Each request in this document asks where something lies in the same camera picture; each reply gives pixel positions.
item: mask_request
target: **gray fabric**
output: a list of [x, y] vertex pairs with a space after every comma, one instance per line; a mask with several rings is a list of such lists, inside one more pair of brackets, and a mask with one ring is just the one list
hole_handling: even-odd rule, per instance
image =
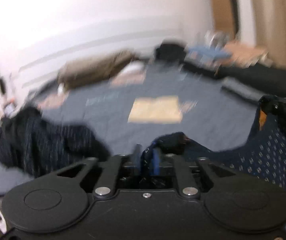
[[262, 96], [266, 95], [266, 93], [244, 85], [242, 82], [232, 77], [224, 78], [222, 88], [231, 91], [243, 99], [253, 103], [258, 103]]
[[[45, 110], [44, 118], [56, 123], [91, 127], [113, 155], [129, 154], [136, 144], [147, 147], [158, 136], [177, 131], [205, 147], [219, 151], [242, 145], [249, 134], [256, 107], [221, 92], [222, 83], [199, 75], [180, 73], [178, 67], [151, 65], [143, 85], [112, 88], [109, 81], [70, 91], [58, 109]], [[128, 123], [136, 98], [177, 95], [181, 104], [197, 102], [178, 124]], [[45, 94], [34, 99], [44, 99]], [[10, 176], [0, 165], [0, 193], [31, 179], [17, 172]]]

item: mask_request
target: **bed headboard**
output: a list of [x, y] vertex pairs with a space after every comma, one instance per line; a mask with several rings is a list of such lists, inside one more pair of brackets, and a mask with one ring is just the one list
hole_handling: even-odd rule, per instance
[[176, 15], [106, 20], [48, 37], [16, 56], [13, 72], [18, 101], [22, 103], [29, 90], [56, 78], [69, 60], [119, 49], [150, 56], [164, 39], [182, 38], [183, 27]]

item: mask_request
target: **yellow paper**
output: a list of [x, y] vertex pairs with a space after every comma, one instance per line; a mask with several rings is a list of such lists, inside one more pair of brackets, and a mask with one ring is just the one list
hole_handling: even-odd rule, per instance
[[180, 123], [182, 118], [177, 96], [136, 98], [128, 122], [169, 124]]

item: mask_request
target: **navy patterned fabric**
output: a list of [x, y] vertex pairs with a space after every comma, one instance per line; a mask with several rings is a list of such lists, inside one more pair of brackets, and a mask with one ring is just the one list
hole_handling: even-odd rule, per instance
[[278, 117], [273, 114], [267, 116], [263, 129], [258, 131], [258, 116], [259, 110], [249, 140], [244, 146], [230, 151], [212, 152], [193, 142], [185, 151], [187, 161], [208, 157], [286, 190], [286, 135], [279, 127]]

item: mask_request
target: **circular cover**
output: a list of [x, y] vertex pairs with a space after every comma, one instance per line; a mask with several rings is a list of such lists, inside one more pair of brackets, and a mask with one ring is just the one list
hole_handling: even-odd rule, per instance
[[222, 179], [207, 193], [205, 206], [221, 224], [238, 232], [273, 230], [286, 222], [286, 192], [253, 178]]
[[87, 209], [89, 200], [71, 178], [45, 176], [8, 192], [3, 214], [11, 225], [30, 233], [56, 232], [72, 224]]

